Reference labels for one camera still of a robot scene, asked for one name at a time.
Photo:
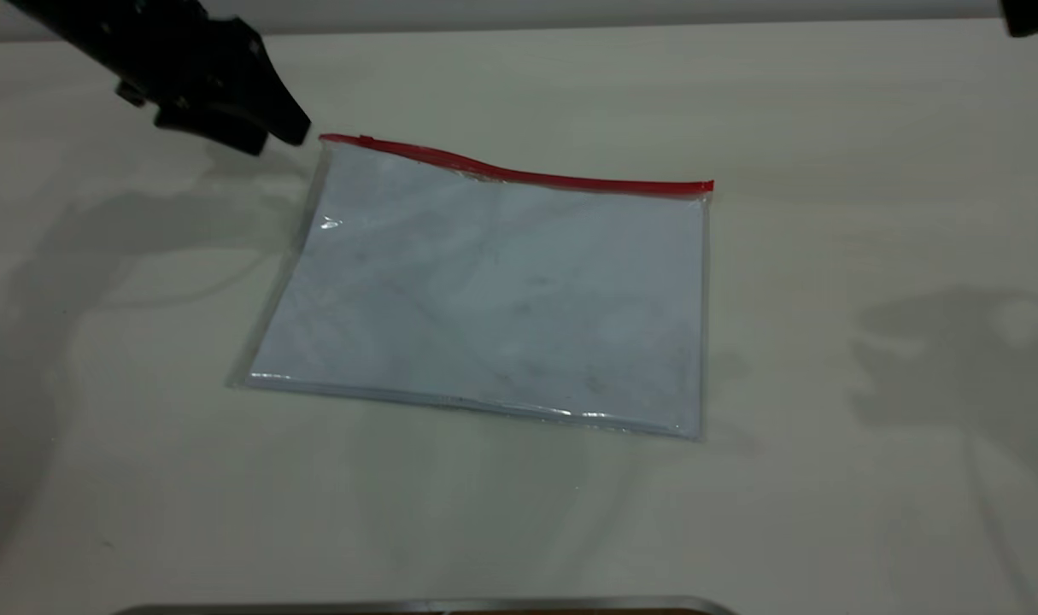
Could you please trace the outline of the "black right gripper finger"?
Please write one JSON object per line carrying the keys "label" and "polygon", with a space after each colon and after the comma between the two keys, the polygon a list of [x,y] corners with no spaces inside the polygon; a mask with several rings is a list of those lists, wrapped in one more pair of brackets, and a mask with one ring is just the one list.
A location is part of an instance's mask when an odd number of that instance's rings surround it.
{"label": "black right gripper finger", "polygon": [[1000,0],[1000,14],[1011,38],[1038,34],[1038,0]]}

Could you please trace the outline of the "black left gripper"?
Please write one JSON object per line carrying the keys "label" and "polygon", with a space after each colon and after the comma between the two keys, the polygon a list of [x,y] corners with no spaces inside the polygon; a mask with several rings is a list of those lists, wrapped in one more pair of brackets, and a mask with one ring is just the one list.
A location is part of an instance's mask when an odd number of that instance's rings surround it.
{"label": "black left gripper", "polygon": [[260,155],[269,135],[301,145],[311,121],[279,77],[261,35],[198,1],[59,1],[57,34],[120,81],[155,127]]}

